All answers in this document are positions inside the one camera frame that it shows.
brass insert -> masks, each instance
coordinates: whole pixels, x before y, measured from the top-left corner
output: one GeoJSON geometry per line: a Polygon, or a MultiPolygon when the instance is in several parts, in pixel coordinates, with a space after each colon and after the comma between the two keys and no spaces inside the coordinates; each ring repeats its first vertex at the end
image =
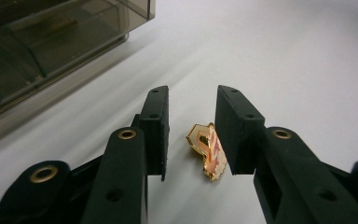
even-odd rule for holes
{"type": "Polygon", "coordinates": [[[125,140],[132,139],[135,136],[136,136],[136,132],[134,130],[130,130],[130,129],[121,131],[118,134],[119,138],[125,139],[125,140]]]}
{"type": "Polygon", "coordinates": [[[289,139],[292,137],[292,135],[289,132],[282,130],[282,129],[274,130],[274,131],[272,131],[272,134],[274,134],[275,137],[278,137],[281,139],[289,139]]]}
{"type": "Polygon", "coordinates": [[[57,167],[47,165],[37,169],[30,177],[31,182],[35,184],[43,183],[53,178],[58,173],[57,167]]]}

gold metal piece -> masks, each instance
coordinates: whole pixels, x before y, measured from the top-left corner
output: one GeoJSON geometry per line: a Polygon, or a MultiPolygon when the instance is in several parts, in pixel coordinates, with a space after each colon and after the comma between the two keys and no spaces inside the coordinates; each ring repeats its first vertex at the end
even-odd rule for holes
{"type": "Polygon", "coordinates": [[[203,157],[203,171],[212,180],[219,179],[227,164],[226,154],[220,144],[213,123],[196,124],[187,135],[191,147],[203,157]]]}
{"type": "Polygon", "coordinates": [[[275,137],[279,137],[281,139],[289,139],[292,137],[292,135],[289,132],[282,129],[276,129],[272,131],[272,134],[274,134],[275,137]]]}
{"type": "Polygon", "coordinates": [[[131,130],[131,129],[121,131],[118,134],[119,138],[125,139],[125,140],[132,139],[135,136],[136,136],[136,132],[134,130],[131,130]]]}
{"type": "Polygon", "coordinates": [[[57,167],[47,165],[37,169],[30,177],[31,182],[35,184],[43,183],[53,178],[58,173],[57,167]]]}

white surface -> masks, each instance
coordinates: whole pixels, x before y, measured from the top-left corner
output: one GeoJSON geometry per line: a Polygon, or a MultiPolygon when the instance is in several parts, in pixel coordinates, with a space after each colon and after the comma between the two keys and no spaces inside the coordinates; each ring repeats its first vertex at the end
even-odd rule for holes
{"type": "Polygon", "coordinates": [[[76,168],[101,155],[146,93],[168,85],[168,173],[164,183],[149,178],[149,223],[265,223],[253,176],[227,169],[210,183],[185,136],[214,120],[224,84],[251,100],[267,126],[296,131],[319,159],[349,171],[358,161],[358,1],[161,0],[127,43],[62,83],[0,121],[0,129],[15,124],[0,136],[0,198],[35,163],[76,168]],[[44,96],[75,76],[83,82],[67,94],[44,96]],[[24,117],[27,105],[43,110],[24,117]]]}

small gold object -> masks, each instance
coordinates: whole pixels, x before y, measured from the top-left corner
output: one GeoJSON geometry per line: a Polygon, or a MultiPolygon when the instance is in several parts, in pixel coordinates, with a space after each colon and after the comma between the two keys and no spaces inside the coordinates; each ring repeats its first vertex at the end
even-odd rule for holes
{"type": "Polygon", "coordinates": [[[227,159],[213,123],[194,125],[186,138],[191,147],[203,156],[204,173],[212,181],[219,179],[225,171],[227,159]]]}

translucent plastic box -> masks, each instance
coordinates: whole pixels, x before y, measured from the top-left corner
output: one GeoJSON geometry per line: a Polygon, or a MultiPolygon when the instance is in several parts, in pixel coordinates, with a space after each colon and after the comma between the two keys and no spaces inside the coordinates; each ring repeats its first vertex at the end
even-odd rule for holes
{"type": "Polygon", "coordinates": [[[154,16],[155,0],[0,0],[0,113],[154,16]]]}

